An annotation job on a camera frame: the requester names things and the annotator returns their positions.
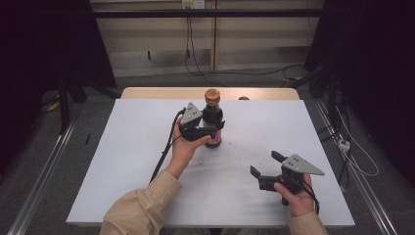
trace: orange cap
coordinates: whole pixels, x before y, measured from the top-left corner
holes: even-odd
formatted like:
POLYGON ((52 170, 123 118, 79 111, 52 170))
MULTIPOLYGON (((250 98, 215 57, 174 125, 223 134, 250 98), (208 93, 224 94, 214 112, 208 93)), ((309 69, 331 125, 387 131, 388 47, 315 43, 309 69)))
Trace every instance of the orange cap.
POLYGON ((208 105, 217 105, 220 101, 220 92, 217 89, 209 89, 205 92, 205 100, 208 105))

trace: electronic device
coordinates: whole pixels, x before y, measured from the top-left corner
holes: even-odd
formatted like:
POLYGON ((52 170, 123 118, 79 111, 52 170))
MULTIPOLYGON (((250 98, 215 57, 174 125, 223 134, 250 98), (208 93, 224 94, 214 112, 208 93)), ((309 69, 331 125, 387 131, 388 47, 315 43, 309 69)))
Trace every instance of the electronic device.
POLYGON ((201 122, 203 114, 198 108, 196 108, 196 106, 192 102, 190 102, 189 105, 187 105, 187 108, 183 108, 183 110, 179 111, 176 117, 174 118, 173 124, 171 126, 171 130, 170 130, 170 134, 168 135, 167 144, 165 145, 164 151, 161 154, 161 157, 153 172, 150 182, 152 182, 153 179, 156 177, 156 175, 159 173, 160 167, 162 163, 164 162, 165 156, 167 156, 167 153, 170 150, 170 147, 173 145, 174 141, 178 138, 177 137, 174 140, 171 140, 173 136, 174 126, 180 115, 182 115, 182 119, 180 120, 180 123, 179 123, 179 130, 180 130, 181 136, 188 141, 195 141, 206 135, 210 135, 210 137, 214 139, 216 137, 217 130, 222 129, 223 126, 225 125, 225 121, 222 121, 216 126, 199 127, 199 123, 201 122))
MULTIPOLYGON (((302 190, 307 192, 311 198, 316 202, 316 212, 318 213, 318 201, 315 198, 314 192, 310 185, 307 185, 303 180, 303 174, 317 174, 324 175, 324 172, 309 163, 299 155, 293 154, 289 158, 286 158, 276 151, 271 152, 271 157, 281 163, 281 174, 278 176, 261 175, 261 173, 251 165, 251 175, 253 175, 259 183, 260 190, 266 190, 276 192, 274 183, 279 182, 284 185, 293 194, 298 194, 302 190)), ((283 198, 282 204, 288 205, 288 201, 283 198)))

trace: black curtain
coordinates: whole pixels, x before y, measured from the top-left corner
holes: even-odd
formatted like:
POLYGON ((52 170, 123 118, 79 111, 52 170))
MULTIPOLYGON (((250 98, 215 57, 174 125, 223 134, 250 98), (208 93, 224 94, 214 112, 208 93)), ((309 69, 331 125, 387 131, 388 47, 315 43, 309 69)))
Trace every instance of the black curtain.
MULTIPOLYGON (((339 0, 325 2, 326 8, 343 6, 339 0)), ((349 18, 321 19, 304 65, 310 71, 329 65, 368 134, 415 185, 415 4, 361 0, 349 6, 349 18)), ((319 78, 311 84, 326 89, 328 80, 319 78)))
POLYGON ((42 94, 58 90, 60 77, 77 89, 81 76, 115 86, 95 19, 61 11, 92 9, 88 0, 0 1, 0 170, 24 142, 42 94))

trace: metal rail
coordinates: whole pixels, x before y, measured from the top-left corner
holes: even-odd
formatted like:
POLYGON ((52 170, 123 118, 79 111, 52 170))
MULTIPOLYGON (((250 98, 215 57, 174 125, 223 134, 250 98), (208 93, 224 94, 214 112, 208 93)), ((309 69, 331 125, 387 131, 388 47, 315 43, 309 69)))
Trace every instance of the metal rail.
POLYGON ((172 10, 95 10, 45 11, 44 17, 114 18, 319 18, 350 14, 350 9, 172 9, 172 10))
MULTIPOLYGON (((327 126, 330 134, 333 136, 333 140, 336 143, 338 142, 337 137, 335 137, 334 133, 335 130, 331 127, 329 118, 325 115, 328 113, 327 108, 324 104, 320 104, 318 101, 314 100, 314 105, 316 106, 321 118, 323 119, 324 123, 327 126)), ((346 160, 346 154, 342 152, 342 158, 344 161, 346 160)), ((353 155, 350 155, 349 159, 353 161, 355 165, 358 165, 356 160, 354 159, 353 155)), ((387 211, 385 210, 384 206, 382 205, 381 201, 379 200, 378 196, 373 191, 372 187, 370 186, 369 182, 367 181, 366 177, 363 175, 362 172, 357 170, 353 167, 350 163, 347 163, 349 168, 349 172, 353 177, 357 188, 359 189, 360 193, 364 201, 366 202, 370 212, 372 213, 373 217, 375 218, 376 222, 378 223, 379 228, 382 231, 382 234, 385 235, 392 235, 397 234, 396 229, 392 224, 392 220, 390 219, 387 211)))
POLYGON ((42 172, 34 183, 30 194, 26 198, 21 210, 15 218, 12 227, 7 233, 8 235, 24 235, 25 231, 27 230, 31 219, 36 212, 37 206, 42 199, 43 193, 46 190, 50 179, 52 178, 56 165, 58 164, 59 159, 66 145, 68 144, 79 115, 80 111, 74 115, 72 121, 69 123, 67 130, 63 134, 59 135, 55 147, 52 150, 52 153, 49 155, 48 161, 46 162, 45 166, 43 166, 42 172))

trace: bottle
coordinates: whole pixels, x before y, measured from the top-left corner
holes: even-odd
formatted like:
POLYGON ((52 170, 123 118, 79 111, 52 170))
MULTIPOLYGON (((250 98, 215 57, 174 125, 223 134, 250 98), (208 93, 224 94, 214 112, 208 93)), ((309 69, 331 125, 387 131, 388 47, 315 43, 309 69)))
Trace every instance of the bottle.
MULTIPOLYGON (((219 124, 223 119, 222 109, 219 107, 220 92, 217 89, 209 89, 205 93, 205 100, 207 105, 203 110, 204 126, 215 126, 219 124)), ((216 137, 206 143, 208 148, 214 149, 219 147, 222 141, 222 130, 216 131, 216 137)))

